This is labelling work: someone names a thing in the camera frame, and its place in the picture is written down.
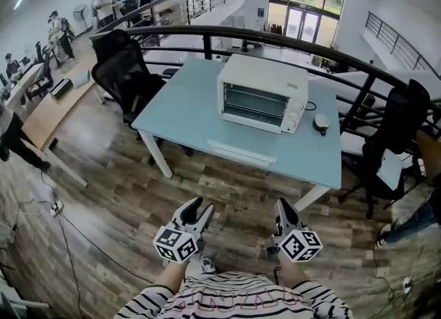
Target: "light blue table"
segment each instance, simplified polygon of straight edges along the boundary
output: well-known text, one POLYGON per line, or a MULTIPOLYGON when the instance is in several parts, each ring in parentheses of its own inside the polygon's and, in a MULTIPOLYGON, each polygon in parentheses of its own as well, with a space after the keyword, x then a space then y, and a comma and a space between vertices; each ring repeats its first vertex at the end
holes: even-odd
POLYGON ((266 132, 220 118, 216 79, 224 65, 218 61, 190 59, 132 124, 164 175, 171 178, 172 171, 154 136, 222 157, 225 156, 214 153, 208 141, 276 157, 275 163, 259 168, 317 185, 297 202, 295 206, 299 211, 329 189, 340 189, 340 128, 333 90, 310 83, 309 100, 317 108, 305 111, 296 133, 266 132), (317 113, 325 114, 330 120, 326 136, 321 136, 312 126, 317 113))

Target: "doorway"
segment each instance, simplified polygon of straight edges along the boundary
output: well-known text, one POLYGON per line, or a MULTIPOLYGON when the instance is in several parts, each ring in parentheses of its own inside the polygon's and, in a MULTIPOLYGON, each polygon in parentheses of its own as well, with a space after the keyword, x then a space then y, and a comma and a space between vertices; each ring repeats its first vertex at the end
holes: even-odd
POLYGON ((290 8, 285 35, 293 39, 315 43, 319 18, 319 14, 314 12, 290 8))

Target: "oven door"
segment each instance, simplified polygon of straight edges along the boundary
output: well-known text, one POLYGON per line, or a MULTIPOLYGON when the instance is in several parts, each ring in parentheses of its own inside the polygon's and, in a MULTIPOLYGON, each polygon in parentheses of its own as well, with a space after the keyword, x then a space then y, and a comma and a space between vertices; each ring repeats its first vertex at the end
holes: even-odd
POLYGON ((281 132, 289 97, 223 83, 223 118, 236 123, 281 132))

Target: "oven control knob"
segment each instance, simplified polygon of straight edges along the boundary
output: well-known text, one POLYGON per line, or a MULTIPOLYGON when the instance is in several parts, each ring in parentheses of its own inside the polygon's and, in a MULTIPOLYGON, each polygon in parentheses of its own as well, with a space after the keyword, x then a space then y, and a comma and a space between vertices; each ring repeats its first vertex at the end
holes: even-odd
POLYGON ((303 105, 303 103, 301 103, 301 102, 294 102, 292 104, 291 108, 293 111, 299 112, 299 111, 303 110, 304 106, 305 105, 303 105))
POLYGON ((288 130, 292 130, 296 127, 297 123, 294 121, 287 121, 287 128, 288 130))
POLYGON ((288 113, 288 117, 294 121, 298 120, 299 114, 295 111, 288 113))

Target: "table leg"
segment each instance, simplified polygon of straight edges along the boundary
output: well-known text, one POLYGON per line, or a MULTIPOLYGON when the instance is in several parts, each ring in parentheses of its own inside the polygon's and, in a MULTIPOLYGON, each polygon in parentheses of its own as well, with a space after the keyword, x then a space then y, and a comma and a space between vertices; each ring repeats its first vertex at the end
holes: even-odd
POLYGON ((71 176, 74 180, 80 183, 83 187, 87 187, 88 183, 83 180, 73 169, 67 166, 60 158, 52 152, 49 147, 46 147, 43 150, 46 156, 50 159, 50 162, 54 165, 59 166, 64 172, 66 172, 69 176, 71 176))
POLYGON ((310 206, 314 201, 319 199, 324 193, 326 193, 330 188, 324 187, 323 185, 316 185, 312 188, 303 198, 301 198, 294 207, 298 212, 301 212, 306 207, 310 206))
POLYGON ((170 167, 168 167, 168 164, 165 162, 164 156, 162 155, 158 145, 156 144, 154 137, 140 130, 138 132, 139 135, 141 135, 144 144, 147 145, 147 149, 150 151, 150 154, 152 154, 154 160, 156 161, 156 164, 159 166, 164 176, 166 176, 167 178, 171 178, 173 176, 173 173, 170 167))
POLYGON ((99 92, 99 89, 96 86, 94 87, 94 93, 95 93, 95 95, 96 95, 96 97, 98 99, 98 102, 100 104, 105 103, 103 95, 101 95, 101 93, 99 92))

